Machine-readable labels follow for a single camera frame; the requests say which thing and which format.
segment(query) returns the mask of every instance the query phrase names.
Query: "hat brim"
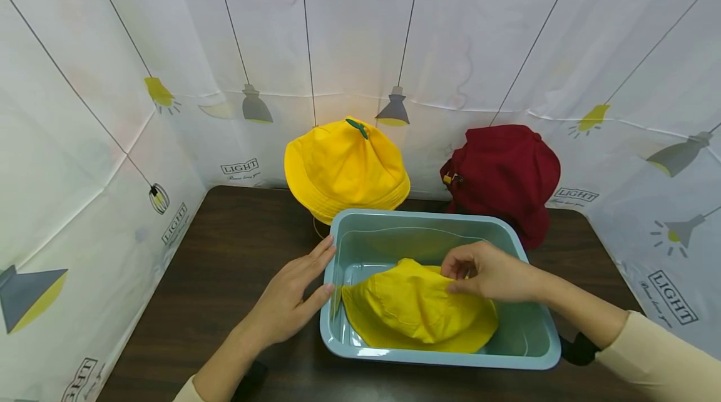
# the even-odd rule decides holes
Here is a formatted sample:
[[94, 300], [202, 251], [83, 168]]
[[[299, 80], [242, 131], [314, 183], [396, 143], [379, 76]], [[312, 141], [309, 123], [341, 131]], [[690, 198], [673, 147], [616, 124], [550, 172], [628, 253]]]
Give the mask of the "hat brim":
[[305, 173], [303, 157], [302, 154], [300, 154], [299, 147], [300, 144], [298, 141], [292, 141], [285, 147], [284, 166], [288, 188], [300, 204], [308, 208], [308, 211], [313, 214], [313, 217], [326, 225], [330, 225], [336, 214], [343, 211], [343, 209], [370, 208], [393, 210], [398, 208], [398, 205], [408, 198], [408, 194], [410, 193], [410, 180], [408, 179], [408, 174], [404, 173], [403, 180], [400, 184], [381, 198], [364, 204], [345, 204], [338, 202], [320, 192], [308, 178], [308, 175]]
[[341, 294], [345, 315], [350, 325], [370, 347], [473, 354], [485, 346], [498, 330], [498, 314], [495, 305], [489, 299], [483, 299], [483, 310], [466, 330], [436, 344], [426, 344], [386, 326], [373, 313], [364, 313], [362, 310], [364, 305], [362, 301], [356, 299], [351, 286], [343, 286]]

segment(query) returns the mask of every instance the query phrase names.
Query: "wooden table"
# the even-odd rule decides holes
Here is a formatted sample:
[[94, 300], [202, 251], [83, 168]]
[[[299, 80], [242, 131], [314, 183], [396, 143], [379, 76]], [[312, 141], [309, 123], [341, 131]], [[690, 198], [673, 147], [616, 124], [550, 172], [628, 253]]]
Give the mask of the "wooden table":
[[[439, 212], [408, 200], [400, 209]], [[100, 394], [101, 402], [172, 401], [290, 259], [319, 241], [312, 217], [290, 192], [210, 191]], [[622, 308], [639, 307], [583, 216], [551, 212], [531, 263]], [[556, 317], [559, 331], [575, 331]], [[260, 360], [270, 368], [253, 401], [645, 401], [599, 364], [561, 361], [546, 372], [440, 368], [342, 359], [322, 344], [318, 316]]]

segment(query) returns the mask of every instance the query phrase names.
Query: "lamp cord line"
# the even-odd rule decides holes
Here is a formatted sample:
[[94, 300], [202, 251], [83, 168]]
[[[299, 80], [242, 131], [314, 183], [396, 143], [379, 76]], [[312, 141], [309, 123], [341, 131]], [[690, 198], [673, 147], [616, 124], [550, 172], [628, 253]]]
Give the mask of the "lamp cord line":
[[403, 45], [403, 57], [401, 58], [401, 70], [398, 72], [398, 84], [397, 86], [401, 85], [401, 75], [403, 74], [403, 62], [405, 61], [405, 51], [408, 48], [408, 36], [410, 34], [410, 23], [413, 20], [413, 8], [416, 7], [416, 0], [413, 0], [410, 4], [410, 16], [408, 17], [408, 28], [406, 30], [406, 41]]
[[718, 211], [719, 209], [721, 209], [721, 205], [719, 205], [718, 207], [716, 207], [713, 211], [704, 214], [704, 215], [703, 215], [703, 218], [706, 219], [708, 216], [711, 216], [711, 214], [715, 213], [715, 212]]
[[148, 76], [150, 76], [150, 78], [152, 78], [152, 77], [153, 77], [153, 74], [151, 73], [150, 69], [148, 68], [148, 65], [145, 63], [145, 59], [143, 59], [143, 55], [140, 54], [140, 50], [138, 49], [138, 46], [136, 45], [135, 41], [133, 41], [133, 37], [131, 36], [131, 32], [129, 32], [129, 31], [128, 31], [128, 27], [125, 26], [125, 22], [123, 22], [123, 18], [120, 17], [120, 13], [118, 12], [118, 8], [115, 7], [115, 3], [113, 3], [113, 0], [108, 0], [108, 1], [110, 2], [110, 6], [112, 6], [112, 7], [113, 7], [113, 10], [115, 11], [115, 16], [118, 16], [118, 19], [119, 19], [119, 21], [120, 21], [120, 25], [122, 25], [122, 26], [123, 26], [123, 29], [125, 30], [125, 34], [127, 34], [129, 40], [131, 40], [131, 43], [132, 43], [134, 49], [136, 50], [136, 52], [138, 53], [138, 57], [140, 58], [141, 62], [143, 63], [143, 66], [145, 66], [145, 69], [146, 69], [146, 71], [147, 71], [147, 73], [148, 73]]
[[105, 130], [105, 132], [108, 133], [108, 136], [110, 136], [110, 138], [115, 142], [115, 145], [117, 145], [118, 148], [120, 148], [120, 150], [125, 154], [125, 156], [128, 157], [128, 161], [130, 161], [131, 164], [133, 164], [133, 166], [135, 167], [135, 169], [138, 171], [138, 173], [140, 173], [140, 174], [143, 176], [143, 180], [145, 180], [145, 182], [149, 185], [149, 187], [152, 187], [153, 185], [150, 183], [150, 181], [148, 181], [148, 179], [146, 178], [145, 174], [143, 174], [143, 172], [141, 172], [141, 170], [138, 168], [138, 166], [133, 162], [133, 159], [131, 158], [131, 155], [128, 154], [126, 151], [124, 151], [123, 147], [120, 145], [120, 143], [118, 142], [118, 140], [115, 139], [115, 136], [113, 136], [112, 133], [110, 133], [110, 131], [108, 131], [108, 128], [105, 127], [105, 124], [100, 121], [100, 119], [98, 118], [98, 116], [96, 116], [95, 112], [93, 112], [92, 109], [90, 109], [90, 107], [88, 106], [88, 104], [85, 102], [85, 99], [81, 97], [80, 93], [78, 93], [77, 89], [76, 89], [76, 88], [74, 87], [74, 85], [70, 82], [70, 80], [68, 79], [68, 77], [65, 75], [65, 72], [60, 68], [60, 66], [58, 65], [58, 62], [55, 60], [55, 58], [53, 57], [53, 55], [51, 55], [51, 54], [49, 53], [48, 47], [46, 47], [46, 46], [44, 45], [43, 41], [41, 41], [41, 38], [38, 36], [37, 33], [35, 33], [35, 30], [33, 29], [33, 27], [30, 26], [30, 23], [28, 22], [28, 19], [25, 18], [24, 14], [23, 14], [23, 13], [20, 11], [20, 9], [18, 8], [18, 5], [15, 4], [15, 0], [9, 0], [9, 2], [10, 2], [10, 4], [13, 5], [13, 8], [14, 8], [15, 11], [19, 14], [20, 18], [23, 19], [23, 22], [25, 23], [25, 26], [27, 26], [28, 29], [30, 30], [30, 32], [32, 32], [33, 36], [35, 37], [35, 40], [38, 41], [39, 45], [41, 45], [41, 47], [43, 48], [43, 51], [46, 52], [46, 55], [48, 55], [49, 60], [51, 60], [52, 64], [53, 64], [53, 65], [55, 66], [55, 68], [59, 71], [60, 75], [63, 77], [63, 79], [65, 80], [65, 82], [68, 84], [68, 86], [70, 86], [70, 88], [72, 89], [72, 91], [73, 91], [73, 93], [76, 95], [76, 97], [80, 100], [80, 102], [82, 102], [82, 104], [85, 106], [85, 108], [90, 112], [91, 116], [93, 116], [93, 117], [95, 118], [95, 120], [100, 124], [100, 126], [103, 127], [103, 129]]
[[506, 92], [506, 96], [503, 97], [503, 101], [500, 102], [500, 106], [498, 107], [498, 111], [493, 116], [493, 119], [491, 120], [491, 123], [488, 124], [488, 126], [492, 126], [493, 122], [495, 122], [496, 117], [498, 117], [498, 114], [500, 113], [500, 110], [503, 108], [503, 105], [506, 104], [506, 100], [508, 99], [508, 95], [511, 94], [511, 90], [513, 89], [513, 86], [516, 85], [516, 81], [518, 80], [518, 77], [521, 76], [521, 72], [523, 71], [523, 67], [526, 66], [526, 62], [528, 61], [528, 58], [531, 56], [531, 53], [533, 52], [533, 48], [536, 47], [536, 43], [539, 41], [539, 38], [541, 37], [541, 33], [543, 32], [544, 28], [546, 27], [546, 23], [548, 23], [548, 19], [551, 18], [551, 14], [553, 13], [553, 10], [556, 8], [556, 4], [558, 4], [558, 0], [555, 0], [553, 2], [553, 5], [551, 6], [551, 9], [548, 11], [548, 16], [546, 16], [546, 19], [543, 22], [543, 25], [541, 25], [541, 29], [539, 29], [539, 33], [536, 35], [536, 39], [533, 40], [533, 44], [531, 45], [530, 49], [528, 50], [528, 54], [526, 55], [526, 59], [523, 60], [523, 64], [521, 64], [521, 67], [518, 69], [518, 73], [516, 73], [516, 77], [513, 78], [513, 82], [511, 83], [511, 87], [508, 88], [508, 92]]
[[243, 73], [245, 73], [245, 81], [250, 84], [248, 79], [248, 71], [245, 69], [245, 61], [243, 60], [243, 54], [240, 51], [240, 43], [238, 42], [238, 35], [235, 32], [235, 25], [233, 25], [233, 16], [230, 14], [230, 7], [228, 6], [228, 0], [223, 0], [226, 4], [226, 12], [228, 13], [228, 20], [230, 21], [230, 28], [233, 30], [233, 38], [235, 39], [235, 46], [238, 49], [238, 56], [240, 56], [240, 64], [243, 66]]
[[313, 100], [313, 126], [318, 126], [318, 120], [315, 112], [315, 90], [313, 89], [313, 65], [311, 62], [311, 39], [308, 33], [308, 8], [305, 7], [305, 0], [303, 0], [303, 15], [305, 17], [305, 43], [308, 46], [308, 71], [311, 76], [311, 99]]
[[680, 17], [677, 19], [677, 21], [673, 22], [672, 27], [670, 27], [668, 29], [668, 31], [666, 31], [665, 34], [663, 36], [661, 36], [661, 38], [658, 40], [658, 42], [656, 42], [656, 45], [651, 47], [651, 50], [649, 50], [648, 53], [646, 53], [646, 56], [644, 56], [643, 59], [641, 59], [641, 61], [638, 64], [636, 64], [636, 66], [633, 68], [633, 70], [631, 70], [631, 73], [628, 74], [628, 76], [626, 76], [625, 79], [623, 79], [623, 81], [621, 82], [621, 85], [618, 86], [615, 91], [613, 91], [613, 93], [611, 94], [610, 97], [608, 97], [608, 99], [607, 99], [606, 103], [604, 103], [604, 105], [607, 105], [611, 102], [611, 99], [616, 95], [618, 90], [621, 90], [623, 85], [626, 84], [626, 81], [628, 81], [631, 78], [631, 75], [636, 73], [636, 70], [639, 69], [639, 67], [641, 66], [641, 64], [643, 64], [643, 62], [646, 60], [646, 58], [649, 57], [651, 55], [651, 53], [653, 53], [654, 50], [656, 50], [656, 47], [659, 45], [659, 43], [663, 42], [663, 40], [666, 38], [666, 36], [668, 36], [668, 34], [670, 32], [672, 32], [673, 28], [675, 28], [675, 26], [678, 25], [678, 22], [680, 22], [682, 20], [682, 18], [684, 16], [686, 16], [686, 14], [688, 14], [688, 12], [693, 8], [693, 5], [696, 4], [697, 2], [698, 2], [698, 0], [693, 0], [693, 3], [691, 3], [691, 5], [683, 12], [683, 14], [680, 15]]
[[716, 128], [718, 128], [718, 127], [720, 127], [720, 126], [721, 126], [721, 122], [717, 123], [716, 126], [714, 126], [713, 128], [711, 128], [711, 131], [709, 131], [709, 132], [712, 133], [712, 132], [716, 131]]

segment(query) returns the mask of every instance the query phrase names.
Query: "plastic basin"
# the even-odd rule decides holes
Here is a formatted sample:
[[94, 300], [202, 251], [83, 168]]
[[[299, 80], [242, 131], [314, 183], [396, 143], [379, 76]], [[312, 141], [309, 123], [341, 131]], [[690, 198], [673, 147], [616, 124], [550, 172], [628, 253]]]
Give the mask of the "plastic basin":
[[369, 347], [345, 315], [341, 286], [362, 282], [402, 258], [440, 265], [452, 247], [487, 240], [528, 262], [516, 232], [506, 222], [485, 216], [346, 209], [333, 219], [330, 232], [337, 252], [325, 270], [324, 283], [335, 284], [336, 290], [321, 310], [320, 332], [332, 353], [352, 359], [477, 368], [550, 369], [558, 363], [561, 346], [556, 327], [547, 308], [537, 303], [497, 302], [498, 330], [474, 354]]

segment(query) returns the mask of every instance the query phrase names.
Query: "red bucket hat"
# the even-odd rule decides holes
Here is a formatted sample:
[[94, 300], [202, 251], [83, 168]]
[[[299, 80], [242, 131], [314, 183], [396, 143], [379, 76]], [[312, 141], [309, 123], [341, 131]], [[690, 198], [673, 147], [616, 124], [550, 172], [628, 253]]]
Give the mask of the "red bucket hat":
[[498, 217], [524, 249], [541, 245], [550, 222], [545, 203], [561, 178], [555, 153], [525, 125], [475, 128], [466, 140], [441, 168], [453, 196], [447, 212]]

